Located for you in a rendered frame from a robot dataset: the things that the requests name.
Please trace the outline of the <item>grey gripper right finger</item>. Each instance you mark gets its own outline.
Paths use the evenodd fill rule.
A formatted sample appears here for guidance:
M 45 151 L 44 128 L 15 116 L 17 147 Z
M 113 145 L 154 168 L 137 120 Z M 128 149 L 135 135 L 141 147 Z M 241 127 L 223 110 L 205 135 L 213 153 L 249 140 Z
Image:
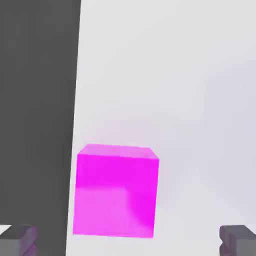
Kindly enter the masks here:
M 245 225 L 222 225 L 219 256 L 256 256 L 256 234 Z

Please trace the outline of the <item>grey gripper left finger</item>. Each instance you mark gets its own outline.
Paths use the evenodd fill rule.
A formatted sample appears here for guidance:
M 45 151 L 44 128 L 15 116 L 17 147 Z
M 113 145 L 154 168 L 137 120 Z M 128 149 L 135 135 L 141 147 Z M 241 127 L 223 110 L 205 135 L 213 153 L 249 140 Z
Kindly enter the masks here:
M 0 224 L 0 256 L 38 256 L 37 236 L 29 224 Z

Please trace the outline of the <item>small magenta cube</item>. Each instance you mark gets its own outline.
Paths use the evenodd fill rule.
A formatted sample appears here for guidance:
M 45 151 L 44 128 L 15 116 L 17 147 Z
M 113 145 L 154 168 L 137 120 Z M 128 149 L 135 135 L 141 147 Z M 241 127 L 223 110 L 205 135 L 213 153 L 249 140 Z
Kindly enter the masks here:
M 159 164 L 148 147 L 87 144 L 77 154 L 73 234 L 152 238 Z

